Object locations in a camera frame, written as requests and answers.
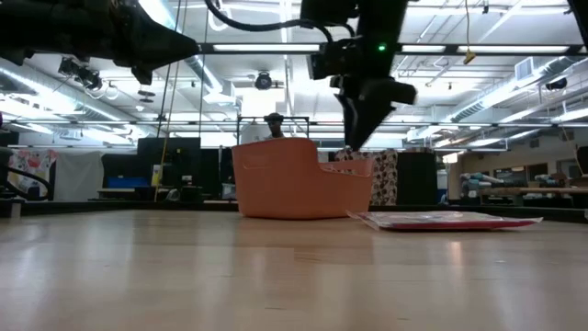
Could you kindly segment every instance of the black cable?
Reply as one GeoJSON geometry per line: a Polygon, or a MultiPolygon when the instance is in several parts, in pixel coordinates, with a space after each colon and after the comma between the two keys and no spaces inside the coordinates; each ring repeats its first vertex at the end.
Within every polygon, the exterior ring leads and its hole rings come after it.
{"type": "Polygon", "coordinates": [[[228,25],[231,28],[249,31],[249,32],[265,32],[274,31],[279,29],[293,28],[293,27],[304,27],[304,28],[315,28],[318,29],[327,38],[328,42],[333,42],[333,35],[329,30],[316,22],[309,19],[291,19],[286,22],[271,23],[271,24],[246,24],[237,22],[231,18],[226,17],[222,12],[212,3],[213,0],[204,0],[209,11],[219,19],[222,23],[228,25]]]}
{"type": "Polygon", "coordinates": [[[12,185],[6,179],[5,182],[4,182],[4,186],[9,191],[13,192],[14,194],[18,195],[21,198],[24,198],[24,199],[29,200],[29,201],[44,201],[44,200],[47,200],[50,196],[53,195],[53,185],[51,185],[50,182],[48,182],[47,180],[45,180],[45,179],[43,179],[41,177],[38,177],[38,176],[32,175],[32,174],[30,174],[28,172],[24,172],[22,170],[18,170],[18,169],[12,168],[12,167],[7,166],[7,165],[2,165],[2,164],[0,164],[0,169],[4,170],[4,171],[2,171],[2,173],[3,173],[2,176],[3,177],[4,177],[4,173],[5,172],[6,172],[6,177],[8,175],[8,172],[13,172],[15,174],[19,174],[21,176],[28,177],[30,179],[36,180],[36,181],[38,181],[40,184],[42,184],[47,189],[47,193],[45,193],[44,196],[38,197],[38,196],[30,195],[27,192],[21,191],[20,189],[16,188],[14,185],[12,185]]]}

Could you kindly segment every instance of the ceiling light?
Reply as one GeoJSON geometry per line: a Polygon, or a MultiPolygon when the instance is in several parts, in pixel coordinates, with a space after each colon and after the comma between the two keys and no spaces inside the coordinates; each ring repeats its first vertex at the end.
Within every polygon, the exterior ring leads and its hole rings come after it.
{"type": "Polygon", "coordinates": [[[535,52],[535,53],[550,53],[550,52],[566,52],[570,46],[459,46],[458,52],[473,51],[478,53],[502,53],[502,52],[535,52]]]}
{"type": "Polygon", "coordinates": [[[0,111],[25,119],[62,119],[62,117],[56,116],[49,111],[33,108],[10,98],[0,101],[0,111]]]}
{"type": "Polygon", "coordinates": [[[481,146],[486,146],[489,144],[497,143],[500,140],[501,139],[499,139],[499,138],[480,139],[480,140],[468,143],[468,146],[481,147],[481,146]]]}
{"type": "Polygon", "coordinates": [[[530,131],[524,131],[524,132],[521,132],[521,133],[517,133],[517,134],[515,134],[514,136],[511,136],[511,137],[509,137],[508,139],[509,139],[509,140],[516,140],[516,139],[521,139],[521,138],[524,138],[524,137],[526,137],[526,136],[527,136],[527,135],[529,135],[529,134],[533,134],[533,133],[536,133],[536,132],[538,132],[538,131],[539,131],[539,129],[530,130],[530,131]]]}
{"type": "Polygon", "coordinates": [[[560,128],[588,128],[588,123],[562,123],[558,126],[560,128]]]}
{"type": "Polygon", "coordinates": [[[458,162],[459,153],[452,153],[443,156],[443,163],[444,164],[455,164],[458,162]]]}
{"type": "Polygon", "coordinates": [[[523,110],[523,111],[519,111],[511,116],[505,117],[502,120],[500,120],[501,123],[508,123],[511,122],[513,120],[520,120],[525,116],[528,116],[532,113],[534,113],[535,111],[529,109],[529,110],[523,110]]]}
{"type": "Polygon", "coordinates": [[[459,130],[457,125],[439,125],[438,128],[441,130],[459,130]]]}
{"type": "Polygon", "coordinates": [[[27,129],[27,130],[33,130],[39,133],[46,133],[46,134],[53,134],[53,131],[45,128],[44,126],[40,126],[38,124],[32,124],[29,123],[27,125],[21,125],[21,124],[12,124],[18,128],[22,128],[22,129],[27,129]]]}
{"type": "Polygon", "coordinates": [[[131,144],[128,139],[119,137],[118,135],[111,134],[108,132],[100,131],[100,130],[86,130],[84,131],[84,135],[92,138],[94,140],[98,140],[100,142],[105,143],[114,143],[114,144],[131,144]]]}
{"type": "Polygon", "coordinates": [[[501,128],[548,128],[551,124],[548,123],[501,123],[498,124],[501,128]]]}
{"type": "Polygon", "coordinates": [[[443,45],[404,45],[402,51],[404,52],[443,52],[445,51],[443,45]]]}
{"type": "Polygon", "coordinates": [[[563,115],[559,115],[558,117],[554,118],[552,121],[559,122],[559,121],[567,121],[567,120],[577,120],[581,119],[582,117],[588,116],[588,108],[568,111],[563,115]]]}
{"type": "Polygon", "coordinates": [[[319,44],[221,44],[213,45],[214,51],[319,51],[319,44]]]}

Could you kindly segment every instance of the metal frame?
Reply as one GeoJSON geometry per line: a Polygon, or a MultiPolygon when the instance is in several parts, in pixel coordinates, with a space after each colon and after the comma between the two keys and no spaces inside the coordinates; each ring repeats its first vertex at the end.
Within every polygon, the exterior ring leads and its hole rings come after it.
{"type": "MultiPolygon", "coordinates": [[[[258,120],[264,119],[264,116],[237,116],[237,144],[241,144],[241,122],[242,120],[258,120]]],[[[311,137],[311,118],[308,116],[285,116],[283,118],[282,125],[298,125],[296,120],[305,120],[306,121],[306,137],[311,137]],[[292,124],[284,124],[284,122],[288,122],[288,120],[292,120],[292,124]]]]}

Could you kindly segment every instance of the ventilation duct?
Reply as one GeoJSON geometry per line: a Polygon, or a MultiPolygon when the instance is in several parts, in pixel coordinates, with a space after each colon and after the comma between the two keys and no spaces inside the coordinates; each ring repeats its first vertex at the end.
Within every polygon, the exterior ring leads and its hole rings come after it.
{"type": "MultiPolygon", "coordinates": [[[[168,29],[183,33],[180,25],[175,25],[175,19],[170,12],[167,1],[140,0],[139,4],[155,22],[163,25],[168,29]]],[[[185,59],[184,62],[200,79],[209,93],[226,96],[226,98],[222,99],[223,102],[221,103],[231,102],[234,104],[234,86],[231,82],[219,79],[218,76],[213,74],[210,69],[204,65],[202,60],[197,55],[185,59]]]]}
{"type": "MultiPolygon", "coordinates": [[[[459,122],[473,114],[515,97],[525,92],[531,86],[543,85],[555,78],[568,74],[573,66],[578,63],[586,63],[586,61],[585,57],[561,56],[555,60],[550,60],[549,58],[533,58],[531,62],[528,59],[524,61],[525,67],[530,63],[534,67],[532,74],[520,74],[518,77],[520,79],[517,79],[517,76],[513,74],[501,83],[484,89],[474,98],[457,105],[452,114],[441,121],[459,122]]],[[[423,139],[439,130],[440,128],[435,126],[411,130],[408,134],[409,140],[423,139]]]]}

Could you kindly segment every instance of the wooden table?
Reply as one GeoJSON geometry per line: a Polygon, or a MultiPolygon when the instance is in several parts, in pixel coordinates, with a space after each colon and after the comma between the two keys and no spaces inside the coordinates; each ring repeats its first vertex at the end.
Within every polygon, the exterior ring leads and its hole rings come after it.
{"type": "Polygon", "coordinates": [[[0,329],[585,330],[588,227],[385,233],[113,211],[0,224],[0,329]]]}

